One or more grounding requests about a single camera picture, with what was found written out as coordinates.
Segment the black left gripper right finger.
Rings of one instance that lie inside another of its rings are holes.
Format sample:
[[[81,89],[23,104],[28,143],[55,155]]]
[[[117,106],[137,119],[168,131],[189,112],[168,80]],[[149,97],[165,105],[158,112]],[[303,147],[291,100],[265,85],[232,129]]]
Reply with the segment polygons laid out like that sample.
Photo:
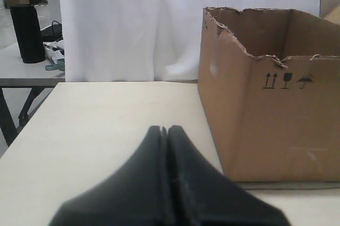
[[[198,151],[181,126],[167,135],[176,225],[289,225],[284,213],[230,181]]]

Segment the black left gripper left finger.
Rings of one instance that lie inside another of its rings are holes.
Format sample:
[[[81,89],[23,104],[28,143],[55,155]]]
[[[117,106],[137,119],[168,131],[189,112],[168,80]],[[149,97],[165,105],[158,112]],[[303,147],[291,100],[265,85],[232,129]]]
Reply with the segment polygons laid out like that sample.
[[[110,177],[65,202],[51,225],[169,225],[165,128],[149,127],[131,157]]]

